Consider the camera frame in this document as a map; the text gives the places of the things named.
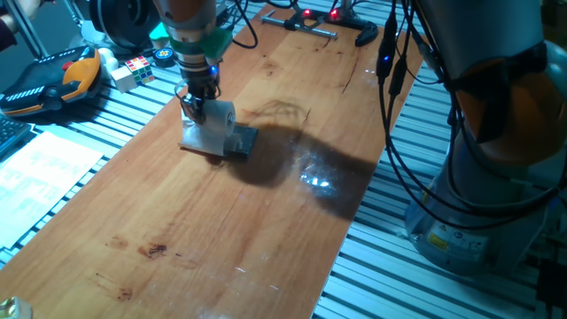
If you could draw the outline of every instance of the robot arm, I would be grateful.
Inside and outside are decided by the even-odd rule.
[[[215,0],[153,0],[166,27],[188,96],[181,98],[186,116],[203,123],[202,106],[219,91],[219,62],[232,34],[216,27]]]
[[[557,153],[567,137],[567,57],[544,42],[540,1],[415,4],[485,156],[528,166]]]

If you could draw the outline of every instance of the black and orange device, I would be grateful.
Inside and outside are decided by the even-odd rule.
[[[101,85],[100,56],[83,46],[29,65],[0,97],[0,111],[20,117],[59,110],[64,104],[94,97]]]

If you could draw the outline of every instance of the white paper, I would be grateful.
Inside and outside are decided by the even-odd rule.
[[[12,247],[102,156],[49,132],[11,156],[0,167],[0,247]]]

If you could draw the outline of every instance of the wooden surface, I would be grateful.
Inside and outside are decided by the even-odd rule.
[[[0,300],[23,298],[34,319],[311,315],[384,148],[382,30],[359,49],[358,31],[325,26],[328,41],[258,21],[259,47],[221,65],[221,99],[260,129],[252,157],[180,150],[169,103],[0,271]]]

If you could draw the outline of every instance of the keyboard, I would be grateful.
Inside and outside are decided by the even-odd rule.
[[[26,136],[32,127],[0,118],[0,158],[2,158],[19,140]]]

